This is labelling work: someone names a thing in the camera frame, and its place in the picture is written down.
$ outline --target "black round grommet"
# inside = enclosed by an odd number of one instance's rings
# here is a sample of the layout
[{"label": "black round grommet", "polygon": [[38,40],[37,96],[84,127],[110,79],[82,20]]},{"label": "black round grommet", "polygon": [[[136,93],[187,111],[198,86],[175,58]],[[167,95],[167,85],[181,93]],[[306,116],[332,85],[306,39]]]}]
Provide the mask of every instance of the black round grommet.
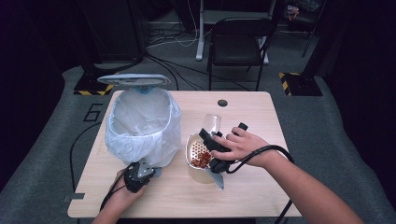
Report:
[{"label": "black round grommet", "polygon": [[219,105],[219,106],[224,107],[224,106],[226,106],[227,104],[228,104],[228,102],[227,102],[226,100],[219,100],[219,101],[218,101],[218,105]]}]

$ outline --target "trash can lid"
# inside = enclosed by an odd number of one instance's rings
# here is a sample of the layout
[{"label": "trash can lid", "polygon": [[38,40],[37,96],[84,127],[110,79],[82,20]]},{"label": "trash can lid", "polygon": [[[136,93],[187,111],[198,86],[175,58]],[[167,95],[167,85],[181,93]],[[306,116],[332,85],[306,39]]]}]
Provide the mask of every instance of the trash can lid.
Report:
[{"label": "trash can lid", "polygon": [[161,86],[171,82],[169,78],[158,74],[119,74],[103,76],[97,79],[99,82],[105,84],[112,84],[115,86]]}]

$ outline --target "brown food item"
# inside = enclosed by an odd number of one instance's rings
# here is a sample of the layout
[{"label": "brown food item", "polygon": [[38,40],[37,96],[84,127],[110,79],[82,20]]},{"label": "brown food item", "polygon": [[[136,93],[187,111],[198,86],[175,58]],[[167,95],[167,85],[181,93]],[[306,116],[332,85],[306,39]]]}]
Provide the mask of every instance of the brown food item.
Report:
[{"label": "brown food item", "polygon": [[198,153],[198,159],[193,159],[191,163],[196,167],[205,169],[209,166],[210,160],[212,160],[212,155],[206,151]]}]

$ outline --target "plastic bag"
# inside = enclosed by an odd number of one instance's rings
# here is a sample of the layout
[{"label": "plastic bag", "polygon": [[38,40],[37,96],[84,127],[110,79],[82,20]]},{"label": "plastic bag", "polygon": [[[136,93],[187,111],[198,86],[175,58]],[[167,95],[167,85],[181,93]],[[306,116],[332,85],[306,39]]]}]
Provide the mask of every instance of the plastic bag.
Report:
[{"label": "plastic bag", "polygon": [[180,149],[180,118],[181,110],[168,91],[124,91],[107,119],[107,149],[125,164],[145,158],[152,167],[164,167]]}]

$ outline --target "table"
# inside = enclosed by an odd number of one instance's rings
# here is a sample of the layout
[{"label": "table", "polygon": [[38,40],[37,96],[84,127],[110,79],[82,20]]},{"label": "table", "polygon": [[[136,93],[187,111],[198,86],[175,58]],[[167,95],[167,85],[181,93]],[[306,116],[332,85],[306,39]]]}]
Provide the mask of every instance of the table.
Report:
[{"label": "table", "polygon": [[[271,18],[274,11],[276,0],[271,0],[270,10],[268,12],[243,12],[243,11],[219,11],[219,10],[205,10],[204,0],[201,0],[200,5],[200,17],[199,17],[199,39],[198,48],[195,56],[196,61],[201,61],[204,55],[204,24],[215,24],[216,22],[231,17],[265,17]],[[262,38],[259,44],[265,42],[265,36]],[[264,55],[264,64],[268,64],[268,55]]]},{"label": "table", "polygon": [[[187,139],[200,131],[207,113],[221,116],[223,133],[244,122],[248,131],[263,136],[270,144],[287,148],[270,94],[264,91],[170,92],[182,110],[182,148],[163,168],[160,177],[151,178],[143,197],[122,217],[278,217],[289,197],[262,168],[245,165],[235,174],[224,174],[225,190],[220,190],[215,183],[200,184],[193,180],[185,159]],[[105,120],[119,95],[120,91],[114,92]],[[221,107],[218,100],[226,100],[228,105]],[[72,200],[68,209],[70,217],[96,217],[116,172],[126,166],[107,151],[105,128],[103,122],[76,190],[76,193],[84,193],[84,198]],[[286,214],[287,217],[300,215],[294,205]]]}]

